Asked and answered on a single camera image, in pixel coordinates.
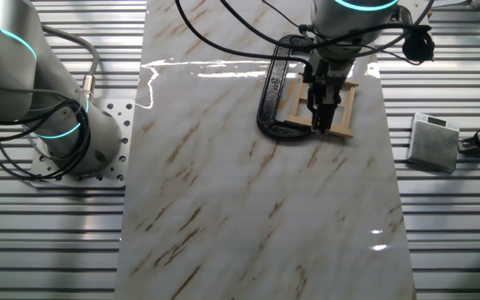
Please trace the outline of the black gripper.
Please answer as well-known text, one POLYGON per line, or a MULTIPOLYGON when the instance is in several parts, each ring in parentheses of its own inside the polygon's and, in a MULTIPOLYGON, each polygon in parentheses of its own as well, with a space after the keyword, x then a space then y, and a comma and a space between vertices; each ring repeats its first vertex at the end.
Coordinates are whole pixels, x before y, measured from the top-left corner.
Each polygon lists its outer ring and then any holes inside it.
POLYGON ((354 60, 325 60, 320 56, 311 56, 308 62, 304 82, 313 97, 308 103, 308 109, 312 113, 312 130, 324 134, 330 130, 338 108, 334 95, 339 94, 343 88, 354 60))

